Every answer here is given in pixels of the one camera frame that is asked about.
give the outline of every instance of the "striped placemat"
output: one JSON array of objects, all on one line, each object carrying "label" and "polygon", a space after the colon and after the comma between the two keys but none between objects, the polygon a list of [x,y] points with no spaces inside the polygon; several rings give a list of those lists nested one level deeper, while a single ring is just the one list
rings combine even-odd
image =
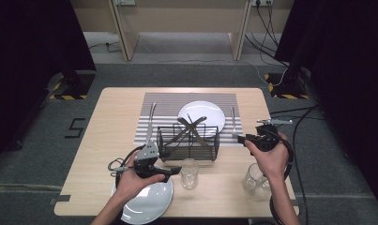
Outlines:
[{"label": "striped placemat", "polygon": [[173,124],[177,124],[177,116],[180,110],[185,105],[197,100],[212,102],[219,106],[224,112],[225,125],[219,132],[220,146],[242,146],[242,144],[237,143],[232,137],[232,106],[234,106],[235,112],[235,129],[238,135],[242,135],[243,133],[236,96],[235,94],[222,93],[145,93],[134,143],[138,145],[145,143],[148,117],[151,105],[154,102],[157,102],[157,107],[153,115],[152,140],[155,141],[157,139],[158,126],[171,127]]}]

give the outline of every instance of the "electrical outlet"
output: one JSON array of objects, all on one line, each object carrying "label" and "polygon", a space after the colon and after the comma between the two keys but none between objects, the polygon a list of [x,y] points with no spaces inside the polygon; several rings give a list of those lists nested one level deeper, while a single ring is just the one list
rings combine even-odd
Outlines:
[{"label": "electrical outlet", "polygon": [[114,0],[117,6],[136,6],[135,0]]},{"label": "electrical outlet", "polygon": [[[253,6],[256,6],[256,1],[257,0],[253,0],[253,2],[252,2]],[[273,6],[273,0],[260,0],[259,2],[261,2],[261,4],[259,5],[259,7]]]}]

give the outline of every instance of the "white plate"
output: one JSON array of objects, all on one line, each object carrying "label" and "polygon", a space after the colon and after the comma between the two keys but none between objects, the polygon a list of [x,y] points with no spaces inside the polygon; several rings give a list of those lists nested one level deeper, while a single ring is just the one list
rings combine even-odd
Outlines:
[{"label": "white plate", "polygon": [[172,179],[145,187],[124,206],[121,220],[129,224],[146,224],[156,220],[168,208],[173,194]]},{"label": "white plate", "polygon": [[[226,122],[223,111],[217,105],[208,101],[193,101],[185,105],[178,115],[178,117],[185,118],[189,123],[196,121],[201,116],[206,116],[206,120],[197,126],[200,135],[200,127],[202,124],[205,124],[207,127],[218,127],[219,132],[221,132]],[[215,131],[216,129],[207,130],[205,136],[215,135]]]}]

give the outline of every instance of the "fork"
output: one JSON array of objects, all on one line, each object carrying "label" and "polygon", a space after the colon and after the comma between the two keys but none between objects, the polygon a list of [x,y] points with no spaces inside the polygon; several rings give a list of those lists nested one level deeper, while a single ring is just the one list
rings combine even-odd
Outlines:
[{"label": "fork", "polygon": [[232,136],[233,136],[233,138],[237,138],[238,134],[237,134],[237,131],[235,129],[235,112],[234,112],[234,107],[233,106],[231,107],[231,111],[232,111],[232,120],[233,120]]}]

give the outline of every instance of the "black curtain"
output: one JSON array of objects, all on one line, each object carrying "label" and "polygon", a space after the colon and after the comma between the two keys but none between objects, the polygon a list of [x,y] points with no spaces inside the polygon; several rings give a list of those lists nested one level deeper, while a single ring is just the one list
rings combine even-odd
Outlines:
[{"label": "black curtain", "polygon": [[0,152],[22,137],[50,78],[79,69],[96,68],[69,0],[0,0]]},{"label": "black curtain", "polygon": [[310,70],[328,121],[378,200],[378,0],[296,0],[275,57]]}]

